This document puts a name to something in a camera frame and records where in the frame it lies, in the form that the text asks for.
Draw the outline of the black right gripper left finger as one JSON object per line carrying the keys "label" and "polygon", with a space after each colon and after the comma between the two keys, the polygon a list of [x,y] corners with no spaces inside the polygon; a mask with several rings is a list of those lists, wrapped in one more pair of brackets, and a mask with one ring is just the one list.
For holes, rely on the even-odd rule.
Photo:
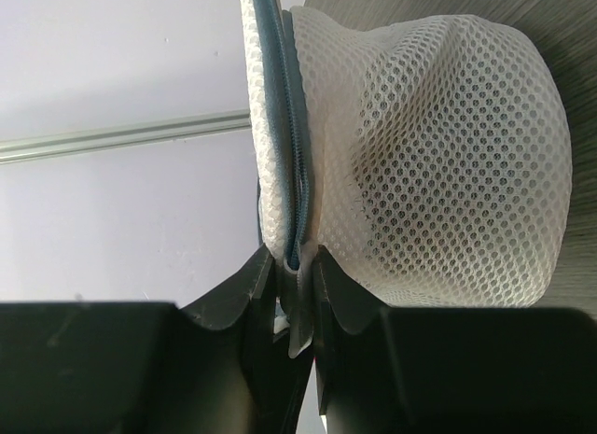
{"label": "black right gripper left finger", "polygon": [[1,307],[5,433],[276,433],[265,371],[274,262],[260,248],[185,308],[169,302]]}

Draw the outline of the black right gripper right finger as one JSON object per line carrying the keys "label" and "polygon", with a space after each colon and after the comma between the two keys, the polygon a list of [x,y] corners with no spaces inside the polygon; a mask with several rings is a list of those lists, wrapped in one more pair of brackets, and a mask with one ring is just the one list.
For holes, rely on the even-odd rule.
{"label": "black right gripper right finger", "polygon": [[320,414],[331,433],[592,433],[596,324],[571,308],[395,308],[321,249]]}

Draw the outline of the white mesh laundry bag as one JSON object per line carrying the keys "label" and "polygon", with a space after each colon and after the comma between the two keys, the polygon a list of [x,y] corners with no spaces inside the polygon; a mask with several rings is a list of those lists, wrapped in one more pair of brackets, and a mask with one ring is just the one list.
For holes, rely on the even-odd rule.
{"label": "white mesh laundry bag", "polygon": [[392,306],[523,307],[562,246],[572,154],[531,40],[474,15],[357,31],[240,0],[262,240],[295,357],[324,246]]}

